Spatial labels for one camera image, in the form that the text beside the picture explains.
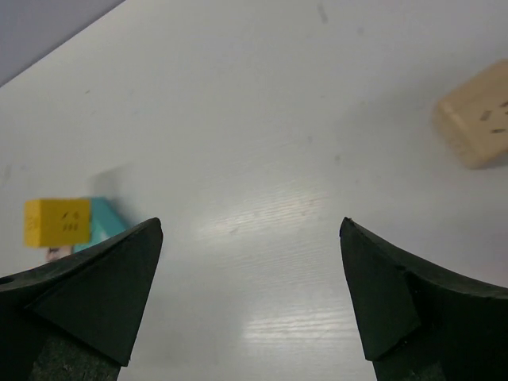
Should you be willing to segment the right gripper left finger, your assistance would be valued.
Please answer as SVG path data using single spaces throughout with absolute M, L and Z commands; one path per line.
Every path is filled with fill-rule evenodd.
M 163 243 L 150 218 L 1 279 L 3 380 L 115 380 L 137 338 Z

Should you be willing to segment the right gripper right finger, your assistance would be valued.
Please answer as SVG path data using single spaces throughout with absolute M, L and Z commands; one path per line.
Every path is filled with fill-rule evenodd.
M 507 289 L 406 252 L 345 218 L 341 256 L 378 380 L 505 380 Z

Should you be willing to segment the yellow cube socket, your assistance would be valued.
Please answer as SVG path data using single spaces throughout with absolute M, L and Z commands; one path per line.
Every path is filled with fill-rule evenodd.
M 88 198 L 38 198 L 24 205 L 24 244 L 57 248 L 90 241 Z

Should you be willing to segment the teal triangular power strip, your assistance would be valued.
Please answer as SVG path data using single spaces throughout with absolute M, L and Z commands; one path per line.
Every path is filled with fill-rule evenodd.
M 77 244 L 72 252 L 76 253 L 86 248 L 99 244 L 127 230 L 129 225 L 125 219 L 114 209 L 112 203 L 103 197 L 90 199 L 90 241 L 85 244 Z

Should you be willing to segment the beige cube socket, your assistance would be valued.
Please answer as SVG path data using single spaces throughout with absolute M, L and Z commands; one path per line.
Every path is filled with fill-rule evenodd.
M 444 96 L 433 124 L 460 162 L 485 167 L 507 153 L 507 60 L 500 60 Z

